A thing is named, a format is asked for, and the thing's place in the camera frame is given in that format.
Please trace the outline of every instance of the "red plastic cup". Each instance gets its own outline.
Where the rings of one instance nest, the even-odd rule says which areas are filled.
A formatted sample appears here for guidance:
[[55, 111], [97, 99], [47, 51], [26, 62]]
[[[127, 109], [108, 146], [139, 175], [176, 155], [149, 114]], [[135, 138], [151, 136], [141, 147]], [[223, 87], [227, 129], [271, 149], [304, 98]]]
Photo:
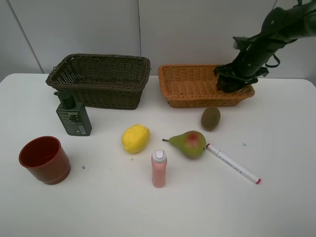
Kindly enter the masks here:
[[21, 150], [19, 161], [35, 178], [49, 185], [62, 182], [70, 172], [69, 159], [55, 137], [29, 142]]

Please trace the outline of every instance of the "wicker basket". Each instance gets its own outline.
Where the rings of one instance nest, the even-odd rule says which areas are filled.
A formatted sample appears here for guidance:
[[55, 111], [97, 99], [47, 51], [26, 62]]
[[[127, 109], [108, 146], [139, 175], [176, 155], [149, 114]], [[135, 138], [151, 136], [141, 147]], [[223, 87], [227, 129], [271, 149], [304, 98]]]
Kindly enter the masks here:
[[218, 91], [214, 74], [217, 64], [174, 64], [159, 67], [159, 82], [162, 95], [175, 108], [235, 106], [254, 95], [252, 86], [234, 93]]
[[106, 109], [136, 109], [148, 81], [150, 61], [143, 57], [72, 54], [49, 74], [46, 83], [71, 91], [76, 101]]

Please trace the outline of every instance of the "marker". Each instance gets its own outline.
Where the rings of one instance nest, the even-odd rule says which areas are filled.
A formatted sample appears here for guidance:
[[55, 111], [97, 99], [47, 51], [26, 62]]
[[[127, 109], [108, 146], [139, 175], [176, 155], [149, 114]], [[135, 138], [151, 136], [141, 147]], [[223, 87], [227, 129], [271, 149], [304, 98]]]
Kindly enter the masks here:
[[255, 184], [259, 184], [261, 182], [261, 179], [258, 178], [256, 175], [251, 173], [249, 170], [247, 170], [245, 167], [243, 167], [241, 164], [238, 164], [235, 160], [230, 158], [228, 155], [223, 153], [221, 150], [215, 148], [214, 146], [207, 144], [206, 148], [212, 152], [215, 156], [217, 156], [219, 159], [221, 159], [223, 162], [231, 166], [234, 170], [238, 171], [238, 173], [242, 174], [246, 178], [250, 179]]

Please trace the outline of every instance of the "lemon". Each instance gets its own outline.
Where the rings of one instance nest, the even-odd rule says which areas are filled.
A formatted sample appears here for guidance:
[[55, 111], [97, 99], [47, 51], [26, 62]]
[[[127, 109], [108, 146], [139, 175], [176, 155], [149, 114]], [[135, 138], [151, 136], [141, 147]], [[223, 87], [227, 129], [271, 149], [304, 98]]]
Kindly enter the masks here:
[[136, 124], [131, 126], [122, 136], [124, 149], [129, 153], [138, 153], [148, 144], [150, 131], [143, 125]]

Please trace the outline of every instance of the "black robotic arm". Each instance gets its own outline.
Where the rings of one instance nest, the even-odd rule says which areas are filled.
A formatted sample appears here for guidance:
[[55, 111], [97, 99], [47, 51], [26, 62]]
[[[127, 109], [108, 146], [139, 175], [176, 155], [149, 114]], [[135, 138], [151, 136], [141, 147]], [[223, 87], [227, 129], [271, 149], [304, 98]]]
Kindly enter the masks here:
[[[280, 64], [276, 51], [299, 38], [312, 36], [316, 36], [315, 0], [307, 4], [298, 0], [298, 5], [289, 10], [273, 9], [264, 20], [259, 34], [250, 38], [234, 37], [234, 47], [240, 53], [233, 62], [215, 68], [214, 72], [219, 76], [217, 88], [231, 93], [257, 83], [257, 77], [265, 77], [269, 73], [262, 65], [277, 67]], [[277, 65], [267, 65], [272, 56]]]

